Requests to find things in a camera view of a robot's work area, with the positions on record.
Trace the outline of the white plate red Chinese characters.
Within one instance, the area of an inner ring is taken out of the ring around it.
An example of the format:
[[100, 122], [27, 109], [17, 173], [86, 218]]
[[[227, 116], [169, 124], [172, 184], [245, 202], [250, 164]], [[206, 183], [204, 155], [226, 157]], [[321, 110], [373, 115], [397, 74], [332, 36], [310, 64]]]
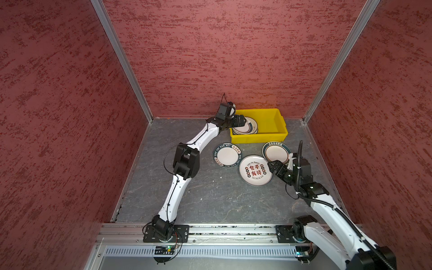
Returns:
[[249, 155], [238, 165], [240, 177], [251, 186], [264, 186], [270, 183], [272, 173], [267, 160], [259, 155]]

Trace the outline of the green red rim plate front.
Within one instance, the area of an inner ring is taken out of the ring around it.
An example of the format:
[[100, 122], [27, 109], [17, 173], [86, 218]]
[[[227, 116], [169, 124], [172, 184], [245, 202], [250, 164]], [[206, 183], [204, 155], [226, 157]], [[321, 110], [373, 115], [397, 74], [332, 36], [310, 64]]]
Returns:
[[245, 117], [246, 124], [243, 127], [237, 127], [232, 129], [234, 135], [253, 135], [258, 133], [257, 122], [250, 117]]

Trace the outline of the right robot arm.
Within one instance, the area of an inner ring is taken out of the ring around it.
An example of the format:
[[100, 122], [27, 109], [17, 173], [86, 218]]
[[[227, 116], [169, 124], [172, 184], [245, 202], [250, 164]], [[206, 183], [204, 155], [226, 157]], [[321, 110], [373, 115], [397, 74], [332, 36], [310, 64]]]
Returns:
[[395, 254], [368, 237], [337, 206], [324, 186], [314, 181], [308, 160], [297, 156], [292, 165], [276, 160], [269, 162], [268, 167], [273, 175], [293, 187], [298, 198], [329, 227], [329, 230], [324, 229], [311, 216], [300, 217], [291, 227], [292, 238], [312, 242], [341, 270], [397, 269]]

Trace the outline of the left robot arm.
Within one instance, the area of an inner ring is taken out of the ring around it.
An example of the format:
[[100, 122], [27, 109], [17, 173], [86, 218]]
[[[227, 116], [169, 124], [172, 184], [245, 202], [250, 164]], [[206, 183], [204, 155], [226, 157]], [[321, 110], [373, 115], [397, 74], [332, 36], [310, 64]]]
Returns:
[[167, 170], [173, 176], [171, 187], [161, 210], [146, 225], [160, 241], [168, 242], [176, 234], [174, 224], [178, 208], [186, 187], [198, 174], [201, 152], [222, 131], [245, 125], [246, 118], [243, 115], [212, 117], [206, 120], [203, 129], [193, 139], [175, 147], [173, 169]]

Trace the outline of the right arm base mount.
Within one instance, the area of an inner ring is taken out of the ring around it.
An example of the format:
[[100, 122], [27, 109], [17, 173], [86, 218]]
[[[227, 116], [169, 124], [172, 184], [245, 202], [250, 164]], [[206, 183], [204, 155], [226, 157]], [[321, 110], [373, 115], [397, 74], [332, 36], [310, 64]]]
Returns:
[[275, 230], [279, 244], [305, 243], [304, 239], [294, 236], [292, 225], [276, 225]]

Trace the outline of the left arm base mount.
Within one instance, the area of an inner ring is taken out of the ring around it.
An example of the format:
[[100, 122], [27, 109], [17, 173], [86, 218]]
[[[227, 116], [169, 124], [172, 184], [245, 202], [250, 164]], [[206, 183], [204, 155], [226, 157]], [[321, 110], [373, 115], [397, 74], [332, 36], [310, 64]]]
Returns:
[[187, 243], [189, 239], [189, 225], [171, 225], [163, 232], [154, 225], [148, 225], [144, 229], [144, 243]]

